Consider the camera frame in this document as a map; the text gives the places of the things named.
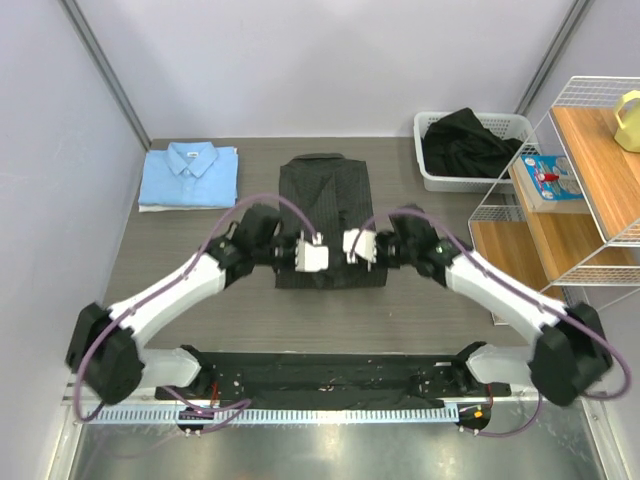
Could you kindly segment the dark pinstriped long sleeve shirt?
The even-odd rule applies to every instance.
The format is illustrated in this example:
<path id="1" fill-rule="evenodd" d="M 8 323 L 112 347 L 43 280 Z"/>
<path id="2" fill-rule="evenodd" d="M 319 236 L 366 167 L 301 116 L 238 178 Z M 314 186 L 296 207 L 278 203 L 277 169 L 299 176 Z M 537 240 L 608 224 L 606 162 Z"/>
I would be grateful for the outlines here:
<path id="1" fill-rule="evenodd" d="M 295 204 L 323 235 L 330 252 L 328 269 L 344 268 L 343 234 L 373 216 L 367 164 L 339 153 L 297 156 L 280 167 L 279 195 Z M 312 274 L 282 270 L 275 287 L 317 289 Z M 385 269 L 372 270 L 366 278 L 349 278 L 345 273 L 343 289 L 382 288 L 386 281 Z"/>

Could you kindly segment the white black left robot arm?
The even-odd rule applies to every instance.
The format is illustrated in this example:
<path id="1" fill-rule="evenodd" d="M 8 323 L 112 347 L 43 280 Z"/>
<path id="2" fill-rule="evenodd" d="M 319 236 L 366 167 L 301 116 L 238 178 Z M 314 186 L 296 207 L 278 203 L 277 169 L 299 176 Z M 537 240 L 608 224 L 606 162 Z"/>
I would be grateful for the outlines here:
<path id="1" fill-rule="evenodd" d="M 193 399 L 209 395 L 215 368 L 203 353 L 190 345 L 173 350 L 147 345 L 181 314 L 250 275 L 256 266 L 316 274 L 344 262 L 342 238 L 288 233 L 283 227 L 279 210 L 256 204 L 146 290 L 109 307 L 84 307 L 66 355 L 75 384 L 88 386 L 103 406 L 117 405 L 139 388 L 172 387 Z"/>

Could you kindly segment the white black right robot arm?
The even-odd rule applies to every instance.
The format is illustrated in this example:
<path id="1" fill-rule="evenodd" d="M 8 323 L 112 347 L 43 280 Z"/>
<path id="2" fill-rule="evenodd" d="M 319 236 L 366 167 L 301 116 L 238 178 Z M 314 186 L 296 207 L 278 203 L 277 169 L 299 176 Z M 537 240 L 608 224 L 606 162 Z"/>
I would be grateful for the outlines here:
<path id="1" fill-rule="evenodd" d="M 370 267 L 412 266 L 421 276 L 481 305 L 526 342 L 522 348 L 481 344 L 451 371 L 457 391 L 477 393 L 489 383 L 531 386 L 568 406 L 611 370 L 611 347 L 597 312 L 572 307 L 515 280 L 415 205 L 389 214 L 392 230 L 375 232 L 368 219 L 343 235 L 349 262 Z"/>

